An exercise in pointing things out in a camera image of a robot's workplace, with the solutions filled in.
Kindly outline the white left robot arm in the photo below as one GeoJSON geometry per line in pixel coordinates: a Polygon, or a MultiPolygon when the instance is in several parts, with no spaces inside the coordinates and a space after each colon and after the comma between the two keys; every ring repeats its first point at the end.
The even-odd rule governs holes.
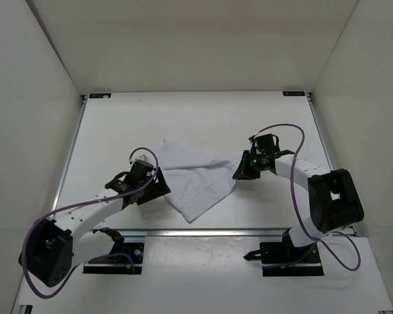
{"type": "Polygon", "coordinates": [[[124,252],[123,236],[103,223],[129,205],[145,204],[170,191],[160,168],[142,160],[133,162],[130,170],[115,175],[90,201],[68,205],[33,223],[19,257],[24,274],[55,287],[76,266],[93,259],[133,263],[124,252]]]}

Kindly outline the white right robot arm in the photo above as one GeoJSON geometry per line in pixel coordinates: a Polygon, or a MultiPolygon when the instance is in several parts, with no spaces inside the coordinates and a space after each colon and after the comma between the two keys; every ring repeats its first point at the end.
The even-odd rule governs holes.
{"type": "Polygon", "coordinates": [[[286,234],[288,241],[280,246],[283,259],[295,262],[304,254],[304,247],[322,239],[326,234],[364,219],[364,209],[351,174],[345,169],[331,170],[315,166],[295,157],[290,150],[274,148],[259,152],[255,147],[245,150],[233,175],[234,180],[259,179],[262,171],[290,180],[291,197],[296,202],[294,186],[304,188],[309,195],[306,219],[286,234]]]}

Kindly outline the white skirt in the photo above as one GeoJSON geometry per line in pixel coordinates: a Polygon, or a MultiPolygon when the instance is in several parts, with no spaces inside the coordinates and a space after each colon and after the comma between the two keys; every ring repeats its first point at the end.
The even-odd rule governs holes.
{"type": "Polygon", "coordinates": [[[236,170],[229,160],[165,139],[157,151],[159,165],[171,193],[165,198],[192,223],[233,190],[236,170]]]}

